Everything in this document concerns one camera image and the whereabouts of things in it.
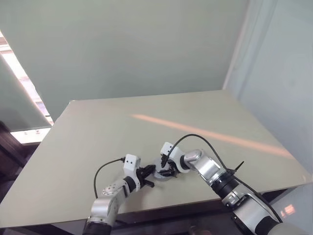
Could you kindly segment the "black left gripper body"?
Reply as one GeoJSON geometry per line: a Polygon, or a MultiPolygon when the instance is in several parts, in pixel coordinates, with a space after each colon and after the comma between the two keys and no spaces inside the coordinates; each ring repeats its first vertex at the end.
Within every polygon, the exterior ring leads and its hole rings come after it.
{"type": "Polygon", "coordinates": [[[145,181],[146,181],[146,177],[147,177],[147,167],[140,167],[136,170],[136,176],[139,180],[140,186],[144,187],[145,181]]]}

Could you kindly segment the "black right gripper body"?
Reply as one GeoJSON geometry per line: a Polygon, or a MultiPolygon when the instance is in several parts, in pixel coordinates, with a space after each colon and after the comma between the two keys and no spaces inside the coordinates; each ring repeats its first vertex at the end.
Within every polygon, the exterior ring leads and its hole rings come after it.
{"type": "Polygon", "coordinates": [[[175,172],[175,163],[169,159],[166,154],[161,154],[161,170],[160,172],[175,172]]]}

